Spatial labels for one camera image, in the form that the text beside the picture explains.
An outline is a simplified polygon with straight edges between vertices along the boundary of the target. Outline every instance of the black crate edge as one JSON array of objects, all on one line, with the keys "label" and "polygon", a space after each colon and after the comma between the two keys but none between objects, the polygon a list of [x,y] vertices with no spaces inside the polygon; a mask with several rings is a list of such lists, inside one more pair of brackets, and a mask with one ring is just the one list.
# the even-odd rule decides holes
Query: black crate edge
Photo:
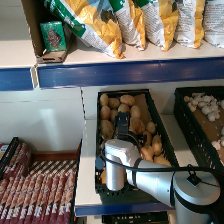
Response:
[{"label": "black crate edge", "polygon": [[[169,162],[171,163],[171,165],[173,167],[179,167],[176,156],[174,154],[174,148],[170,143],[169,137],[166,133],[166,130],[164,128],[162,120],[159,116],[159,113],[158,113],[158,111],[155,107],[155,103],[154,103],[148,89],[107,91],[107,92],[99,92],[98,93],[98,99],[97,99],[97,127],[96,127],[96,157],[100,153],[100,145],[101,145],[101,141],[102,141],[102,139],[99,136],[99,133],[100,133],[100,118],[99,118],[100,104],[99,104],[99,98],[104,93],[107,94],[108,97],[111,97],[111,98],[120,97],[120,96],[125,95],[125,94],[132,95],[132,96],[145,94],[146,103],[147,103],[147,106],[148,106],[149,113],[152,117],[153,122],[157,124],[157,133],[161,136],[161,139],[162,139],[162,143],[163,143],[162,154],[164,155],[164,157],[166,159],[169,160]],[[97,194],[107,194],[107,196],[114,197],[114,196],[123,195],[125,191],[136,190],[136,188],[134,188],[133,186],[131,186],[127,182],[125,182],[124,188],[121,189],[120,191],[115,191],[115,192],[114,191],[109,191],[106,187],[106,184],[101,184],[100,183],[101,173],[102,173],[102,171],[97,170],[97,168],[95,168],[95,191],[96,191]]]}]

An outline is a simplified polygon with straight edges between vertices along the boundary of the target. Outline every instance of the potato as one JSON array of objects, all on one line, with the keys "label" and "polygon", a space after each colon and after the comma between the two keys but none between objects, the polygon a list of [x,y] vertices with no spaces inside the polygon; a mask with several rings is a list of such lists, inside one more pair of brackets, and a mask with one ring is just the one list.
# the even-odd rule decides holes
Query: potato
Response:
[{"label": "potato", "polygon": [[145,131],[145,125],[141,119],[137,117],[131,117],[129,130],[133,130],[135,134],[140,134]]},{"label": "potato", "polygon": [[110,108],[107,105],[104,105],[100,110],[100,119],[109,120],[110,118]]},{"label": "potato", "polygon": [[159,156],[162,153],[162,141],[159,135],[155,135],[152,138],[152,148],[154,150],[155,156]]},{"label": "potato", "polygon": [[158,164],[163,164],[163,165],[166,165],[166,166],[171,166],[170,162],[168,160],[166,160],[163,155],[160,155],[160,156],[155,156],[154,157],[154,163],[158,163]]},{"label": "potato", "polygon": [[144,147],[141,148],[141,157],[144,160],[147,160],[149,162],[153,162],[153,159],[152,159],[151,155],[149,154],[148,150]]},{"label": "potato", "polygon": [[152,144],[152,135],[148,131],[143,131],[143,135],[147,136],[145,145],[151,145]]},{"label": "potato", "polygon": [[108,120],[101,120],[100,122],[100,132],[103,139],[111,139],[113,134],[113,124]]},{"label": "potato", "polygon": [[126,105],[126,104],[124,104],[124,103],[122,103],[119,107],[118,107],[118,112],[123,112],[123,113],[125,113],[125,112],[129,112],[130,111],[130,108]]},{"label": "potato", "polygon": [[123,95],[120,98],[121,103],[127,104],[129,107],[135,105],[135,98],[130,95]]},{"label": "potato", "polygon": [[130,116],[131,117],[137,117],[137,118],[141,118],[141,111],[140,108],[136,105],[131,107],[131,111],[130,111]]},{"label": "potato", "polygon": [[117,98],[109,98],[108,106],[111,110],[117,109],[120,106],[120,101]]},{"label": "potato", "polygon": [[108,100],[109,98],[108,98],[108,96],[107,96],[107,94],[102,94],[101,96],[100,96],[100,106],[101,107],[103,107],[103,106],[105,106],[105,105],[108,105]]},{"label": "potato", "polygon": [[149,122],[146,125],[145,130],[154,135],[156,133],[156,125],[153,122]]},{"label": "potato", "polygon": [[103,172],[100,175],[100,180],[102,184],[106,184],[107,182],[106,168],[103,169]]},{"label": "potato", "polygon": [[110,120],[114,123],[114,119],[117,116],[118,111],[117,110],[111,110],[110,111]]}]

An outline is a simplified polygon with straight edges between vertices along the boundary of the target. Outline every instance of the shelf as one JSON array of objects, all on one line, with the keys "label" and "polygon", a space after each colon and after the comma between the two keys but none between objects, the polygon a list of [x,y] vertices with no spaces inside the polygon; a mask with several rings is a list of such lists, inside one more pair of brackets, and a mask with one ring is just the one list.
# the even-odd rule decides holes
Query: shelf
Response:
[{"label": "shelf", "polygon": [[[172,137],[175,147],[176,157],[180,166],[186,166],[189,163],[197,165],[191,154],[184,136],[173,115],[162,115],[162,121],[168,129],[168,136]],[[75,213],[77,217],[89,215],[109,215],[122,213],[144,213],[154,211],[173,210],[161,202],[158,202],[147,194],[145,198],[138,198],[133,193],[127,193],[126,196],[107,197],[100,196],[95,192],[95,147],[96,147],[96,119],[86,120],[83,132],[83,141],[81,156],[79,162],[78,181],[75,199]]]},{"label": "shelf", "polygon": [[173,43],[168,52],[162,52],[151,43],[142,52],[126,45],[126,58],[122,60],[77,42],[72,45],[64,63],[38,65],[41,88],[224,78],[224,49],[205,41],[200,49]]}]

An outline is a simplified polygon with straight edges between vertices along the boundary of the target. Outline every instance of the white shelf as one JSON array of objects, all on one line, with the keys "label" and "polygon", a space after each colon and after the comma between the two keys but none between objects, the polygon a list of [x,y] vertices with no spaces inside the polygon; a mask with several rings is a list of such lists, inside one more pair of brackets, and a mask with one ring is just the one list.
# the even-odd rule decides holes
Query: white shelf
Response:
[{"label": "white shelf", "polygon": [[0,69],[31,68],[36,57],[25,19],[0,18]]},{"label": "white shelf", "polygon": [[[179,165],[187,166],[189,163],[197,165],[174,115],[162,115],[161,117],[171,144],[173,144]],[[76,208],[82,207],[85,208],[85,212],[87,211],[83,216],[94,215],[91,210],[93,206],[97,206],[98,209],[105,206],[100,195],[95,192],[96,124],[96,119],[86,120],[83,132],[75,200]]]}]

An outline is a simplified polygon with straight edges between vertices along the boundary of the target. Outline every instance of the white garlic bulb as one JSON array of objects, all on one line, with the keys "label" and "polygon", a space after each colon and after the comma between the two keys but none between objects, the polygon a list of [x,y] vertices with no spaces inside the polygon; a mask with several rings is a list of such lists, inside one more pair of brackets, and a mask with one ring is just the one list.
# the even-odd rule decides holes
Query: white garlic bulb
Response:
[{"label": "white garlic bulb", "polygon": [[209,121],[215,121],[215,115],[213,114],[213,113],[209,113],[208,115],[207,115],[207,117],[208,117],[208,120]]},{"label": "white garlic bulb", "polygon": [[201,109],[201,111],[202,111],[202,113],[203,113],[204,115],[208,115],[208,114],[211,112],[210,107],[208,107],[208,106],[204,106],[204,107]]},{"label": "white garlic bulb", "polygon": [[221,137],[220,144],[224,147],[224,136]]},{"label": "white garlic bulb", "polygon": [[189,97],[189,96],[185,96],[185,97],[184,97],[184,101],[185,101],[186,103],[190,102],[190,97]]},{"label": "white garlic bulb", "polygon": [[203,96],[202,99],[204,100],[204,102],[209,103],[212,99],[210,96]]},{"label": "white garlic bulb", "polygon": [[220,145],[219,142],[216,142],[216,141],[212,142],[212,146],[215,147],[216,150],[220,150],[221,149],[221,145]]},{"label": "white garlic bulb", "polygon": [[202,107],[207,106],[207,103],[204,101],[198,103],[198,107],[201,109]]}]

